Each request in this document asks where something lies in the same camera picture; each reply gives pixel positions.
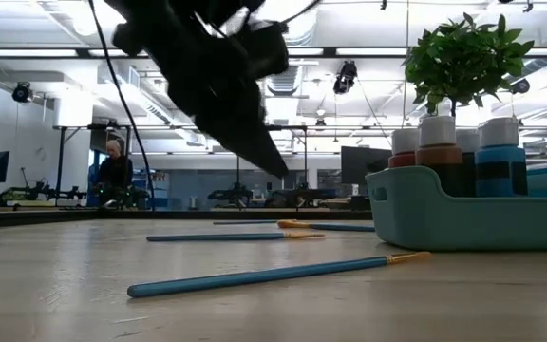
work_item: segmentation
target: wooden table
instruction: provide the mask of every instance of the wooden table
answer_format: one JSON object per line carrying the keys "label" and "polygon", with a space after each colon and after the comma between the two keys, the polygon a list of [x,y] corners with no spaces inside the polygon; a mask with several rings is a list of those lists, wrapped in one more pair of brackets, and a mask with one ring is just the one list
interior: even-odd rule
{"label": "wooden table", "polygon": [[0,342],[547,341],[547,254],[431,260],[130,300],[128,285],[398,252],[370,233],[325,240],[147,243],[152,234],[274,225],[99,220],[0,229]]}

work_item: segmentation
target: potted plant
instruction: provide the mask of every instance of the potted plant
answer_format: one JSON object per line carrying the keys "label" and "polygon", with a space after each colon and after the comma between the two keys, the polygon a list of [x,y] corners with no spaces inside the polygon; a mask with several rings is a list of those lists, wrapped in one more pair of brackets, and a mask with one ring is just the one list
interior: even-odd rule
{"label": "potted plant", "polygon": [[466,13],[463,18],[432,32],[424,30],[404,62],[406,80],[416,86],[414,103],[427,101],[430,115],[437,114],[444,98],[451,101],[453,117],[457,103],[468,105],[474,100],[482,107],[482,94],[499,99],[498,89],[510,89],[503,77],[522,75],[522,58],[534,45],[533,41],[517,43],[521,29],[506,29],[503,15],[496,25],[477,26]]}

